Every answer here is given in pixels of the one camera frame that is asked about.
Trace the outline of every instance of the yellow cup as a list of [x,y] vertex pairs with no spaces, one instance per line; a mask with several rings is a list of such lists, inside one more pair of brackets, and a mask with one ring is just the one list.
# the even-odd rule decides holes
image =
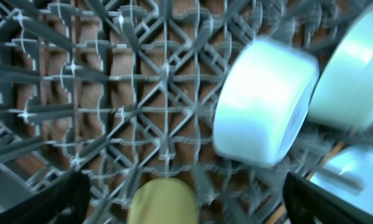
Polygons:
[[136,192],[127,224],[174,223],[198,223],[195,194],[186,183],[174,178],[159,178]]

